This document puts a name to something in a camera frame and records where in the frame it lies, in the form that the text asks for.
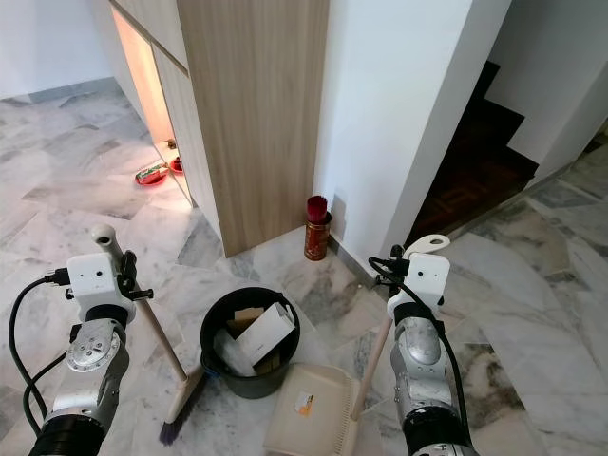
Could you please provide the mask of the beige long handle dustpan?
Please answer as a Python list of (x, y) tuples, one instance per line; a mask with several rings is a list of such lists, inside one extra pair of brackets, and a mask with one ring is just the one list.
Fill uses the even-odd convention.
[[(396, 283), (414, 300), (420, 301), (421, 298), (403, 282), (386, 277), (390, 272), (390, 260), (404, 259), (405, 255), (414, 252), (439, 255), (439, 249), (448, 244), (447, 236), (426, 235), (407, 248), (392, 247), (388, 257), (370, 257), (368, 262), (376, 271), (379, 283), (390, 286), (393, 292), (398, 291)], [(265, 450), (286, 456), (352, 456), (357, 422), (387, 342), (394, 346), (392, 316), (388, 312), (386, 321), (379, 327), (376, 346), (370, 352), (368, 369), (360, 384), (353, 383), (340, 369), (303, 362), (291, 365), (276, 396), (275, 412), (262, 444)]]

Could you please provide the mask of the brown cardboard piece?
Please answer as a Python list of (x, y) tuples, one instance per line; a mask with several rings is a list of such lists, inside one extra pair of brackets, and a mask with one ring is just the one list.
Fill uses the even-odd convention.
[(257, 320), (257, 318), (260, 318), (264, 312), (265, 309), (260, 307), (236, 310), (234, 316), (226, 322), (227, 332), (229, 332), (232, 338), (238, 338)]

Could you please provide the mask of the black round waste bin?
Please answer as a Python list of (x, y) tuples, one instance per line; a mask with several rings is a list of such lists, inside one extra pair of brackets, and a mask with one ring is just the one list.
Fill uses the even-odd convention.
[[(290, 312), (296, 327), (276, 347), (279, 355), (279, 366), (260, 376), (238, 376), (234, 370), (221, 359), (214, 348), (214, 339), (221, 331), (227, 331), (227, 321), (235, 312), (249, 308), (268, 309), (271, 304), (281, 304)], [(277, 391), (285, 382), (288, 369), (293, 356), (298, 352), (301, 330), (299, 329), (300, 316), (296, 312), (295, 304), (287, 299), (285, 294), (270, 288), (244, 287), (227, 293), (210, 307), (201, 326), (199, 327), (200, 364), (213, 377), (221, 379), (230, 388), (231, 392), (239, 398), (255, 400), (265, 398)]]

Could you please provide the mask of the white carton box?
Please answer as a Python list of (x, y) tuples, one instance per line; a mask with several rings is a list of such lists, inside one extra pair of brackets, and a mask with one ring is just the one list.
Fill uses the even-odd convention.
[(295, 329), (295, 322), (290, 310), (285, 308), (282, 301), (275, 301), (257, 318), (238, 338), (237, 353), (232, 360), (232, 366), (242, 371), (243, 376), (255, 372), (255, 365), (262, 357), (268, 355)]

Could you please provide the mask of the red joss stick holder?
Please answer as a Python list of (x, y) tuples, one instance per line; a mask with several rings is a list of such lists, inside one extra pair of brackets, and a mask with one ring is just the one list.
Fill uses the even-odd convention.
[(325, 259), (329, 248), (332, 214), (326, 197), (312, 196), (307, 199), (307, 232), (305, 232), (305, 257), (308, 260)]

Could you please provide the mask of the light wooden cabinet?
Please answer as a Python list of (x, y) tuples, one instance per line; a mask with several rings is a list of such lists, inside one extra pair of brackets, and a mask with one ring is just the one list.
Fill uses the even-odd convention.
[(105, 58), (228, 257), (304, 224), (330, 0), (86, 0)]

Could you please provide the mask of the dark wooden staircase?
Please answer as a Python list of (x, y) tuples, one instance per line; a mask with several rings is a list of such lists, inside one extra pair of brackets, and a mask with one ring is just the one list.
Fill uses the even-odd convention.
[(446, 235), (511, 199), (539, 165), (508, 146), (525, 117), (486, 98), (501, 67), (487, 61), (407, 241)]

